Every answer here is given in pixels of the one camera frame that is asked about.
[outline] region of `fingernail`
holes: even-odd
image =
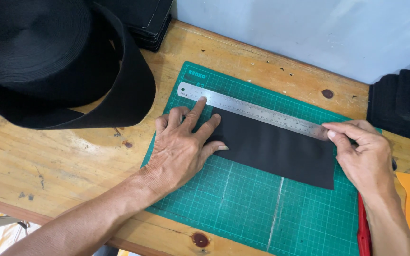
[[[336,136],[336,132],[332,131],[332,130],[329,130],[328,133],[327,133],[327,136],[328,136],[329,139],[333,139],[333,137]]]

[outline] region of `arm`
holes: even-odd
[[[338,163],[362,195],[373,255],[410,255],[410,231],[395,190],[388,140],[364,120],[323,125],[330,129],[328,137],[338,149]]]
[[[223,142],[205,141],[220,123],[214,115],[191,133],[205,106],[199,100],[192,111],[173,108],[156,119],[156,138],[149,163],[123,182],[60,215],[1,256],[92,255],[134,214],[152,205],[191,179]]]

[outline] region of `white wall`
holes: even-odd
[[[172,13],[365,83],[410,68],[410,0],[176,0]]]

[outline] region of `kenko logo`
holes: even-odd
[[[195,72],[195,71],[192,71],[192,70],[189,70],[189,74],[193,75],[193,76],[196,76],[196,77],[200,77],[200,78],[206,78],[206,75],[202,75],[201,73],[198,73],[198,72]]]

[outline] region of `wooden workbench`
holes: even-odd
[[[366,117],[367,85],[179,21],[170,25],[160,52],[143,55],[157,83],[155,104],[139,125],[120,129],[121,136],[112,128],[28,130],[0,117],[0,212],[45,224],[137,171],[184,61],[353,119]],[[322,95],[325,89],[333,92],[331,99]],[[392,142],[398,170],[410,173],[410,140],[384,135]],[[397,190],[404,198],[399,183]],[[194,245],[195,232],[210,244]],[[131,218],[109,244],[142,255],[269,255],[148,212]]]

